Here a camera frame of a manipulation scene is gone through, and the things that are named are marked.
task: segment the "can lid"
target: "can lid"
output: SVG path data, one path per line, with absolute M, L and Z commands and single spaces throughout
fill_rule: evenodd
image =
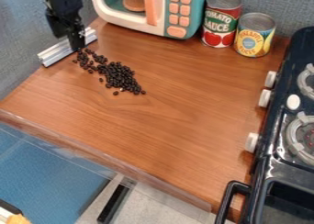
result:
M 241 0 L 207 0 L 207 5 L 212 8 L 236 9 L 242 5 Z
M 255 31 L 266 31 L 275 28 L 275 21 L 262 13 L 248 13 L 240 17 L 241 26 Z

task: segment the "stove knob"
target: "stove knob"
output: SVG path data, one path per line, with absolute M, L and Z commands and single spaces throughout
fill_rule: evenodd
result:
M 258 102 L 258 106 L 260 107 L 267 107 L 270 101 L 272 91 L 268 89 L 264 89 L 261 93 L 260 100 Z
M 298 95 L 290 95 L 289 98 L 286 100 L 286 106 L 290 110 L 297 110 L 301 104 L 301 99 Z
M 249 136 L 245 142 L 245 150 L 254 153 L 256 145 L 257 145 L 257 140 L 258 140 L 259 135 L 257 133 L 250 132 Z
M 266 79 L 265 79 L 265 87 L 267 87 L 267 88 L 274 87 L 276 76 L 277 76 L 277 72 L 268 72 Z

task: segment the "can label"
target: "can label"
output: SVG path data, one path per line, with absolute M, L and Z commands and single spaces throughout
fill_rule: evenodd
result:
M 205 44 L 223 48 L 233 43 L 241 8 L 228 12 L 207 7 L 202 36 Z
M 218 10 L 207 9 L 204 26 L 211 32 L 231 33 L 237 27 L 237 19 Z
M 238 26 L 235 50 L 247 57 L 261 57 L 270 50 L 275 29 L 259 32 Z

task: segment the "toy microwave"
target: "toy microwave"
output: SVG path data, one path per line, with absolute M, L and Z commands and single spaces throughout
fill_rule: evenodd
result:
M 97 14 L 122 27 L 174 39 L 192 37 L 205 0 L 93 0 Z

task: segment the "gray wall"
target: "gray wall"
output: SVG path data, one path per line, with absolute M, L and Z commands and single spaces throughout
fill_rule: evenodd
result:
M 37 53 L 58 42 L 44 16 L 44 0 L 0 0 L 0 99 L 35 72 Z M 80 12 L 88 25 L 96 18 L 91 0 Z
M 291 36 L 299 28 L 314 26 L 314 0 L 242 0 L 243 13 L 262 12 L 277 24 L 276 34 Z
M 57 43 L 45 19 L 44 0 L 0 0 L 0 99 L 39 68 L 37 53 Z M 291 36 L 314 25 L 314 0 L 243 0 L 244 13 L 263 12 L 277 23 L 277 34 Z M 96 18 L 84 0 L 84 23 Z

